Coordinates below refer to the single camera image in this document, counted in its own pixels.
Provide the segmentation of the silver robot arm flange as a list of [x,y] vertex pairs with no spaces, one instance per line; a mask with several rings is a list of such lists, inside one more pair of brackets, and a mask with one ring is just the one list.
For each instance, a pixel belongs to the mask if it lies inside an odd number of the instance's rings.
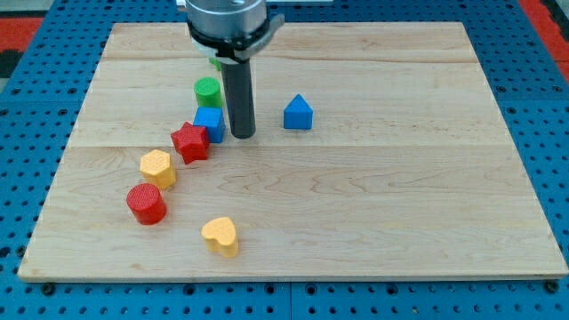
[[268,15],[265,0],[180,0],[192,44],[222,64],[247,62],[268,46],[285,16]]

